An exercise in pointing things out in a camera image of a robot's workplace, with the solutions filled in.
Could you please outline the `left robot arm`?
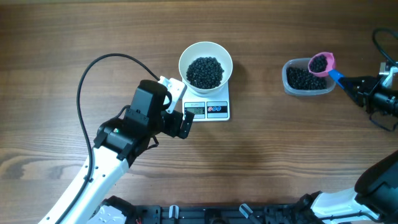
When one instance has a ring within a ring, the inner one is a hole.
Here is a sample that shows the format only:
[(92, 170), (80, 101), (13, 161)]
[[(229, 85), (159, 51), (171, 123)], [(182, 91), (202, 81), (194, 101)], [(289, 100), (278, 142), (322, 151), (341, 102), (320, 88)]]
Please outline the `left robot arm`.
[(117, 197), (106, 198), (110, 188), (144, 151), (158, 146), (156, 135), (185, 139), (193, 114), (175, 110), (186, 84), (162, 77), (140, 82), (130, 105), (103, 123), (89, 155), (42, 223), (128, 223), (134, 207)]

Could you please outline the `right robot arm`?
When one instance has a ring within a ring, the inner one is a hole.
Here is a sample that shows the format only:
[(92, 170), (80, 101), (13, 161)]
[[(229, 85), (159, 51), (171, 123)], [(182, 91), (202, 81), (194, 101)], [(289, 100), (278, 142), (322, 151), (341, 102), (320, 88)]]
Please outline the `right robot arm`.
[[(370, 115), (380, 111), (397, 116), (397, 92), (384, 87), (380, 78), (330, 76)], [(366, 170), (351, 189), (304, 195), (294, 213), (304, 223), (397, 223), (397, 152)]]

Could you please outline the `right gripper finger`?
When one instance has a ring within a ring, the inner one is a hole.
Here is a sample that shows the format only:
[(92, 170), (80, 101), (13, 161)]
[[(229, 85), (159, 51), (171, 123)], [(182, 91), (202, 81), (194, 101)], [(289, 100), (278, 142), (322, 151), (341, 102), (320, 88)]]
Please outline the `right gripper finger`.
[(358, 86), (361, 84), (360, 77), (341, 77), (338, 79), (341, 86)]
[(364, 106), (363, 96), (354, 85), (352, 85), (351, 83), (344, 83), (343, 90), (354, 101), (356, 105), (358, 105), (359, 107)]

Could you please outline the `pink scoop with blue handle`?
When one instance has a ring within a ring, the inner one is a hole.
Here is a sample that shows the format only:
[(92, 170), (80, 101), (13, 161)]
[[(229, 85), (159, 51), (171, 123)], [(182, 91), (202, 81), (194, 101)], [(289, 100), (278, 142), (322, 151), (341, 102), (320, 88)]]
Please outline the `pink scoop with blue handle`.
[[(318, 61), (318, 58), (324, 58), (325, 63), (321, 66), (321, 68), (324, 68), (323, 71), (320, 72), (314, 72), (313, 69), (315, 66), (312, 66), (313, 62), (316, 60)], [(342, 89), (344, 88), (343, 85), (340, 83), (339, 79), (343, 78), (344, 75), (337, 71), (336, 68), (336, 62), (334, 55), (331, 52), (320, 52), (316, 55), (314, 55), (309, 63), (308, 63), (308, 71), (315, 75), (316, 77), (330, 77), (337, 85), (339, 85)]]

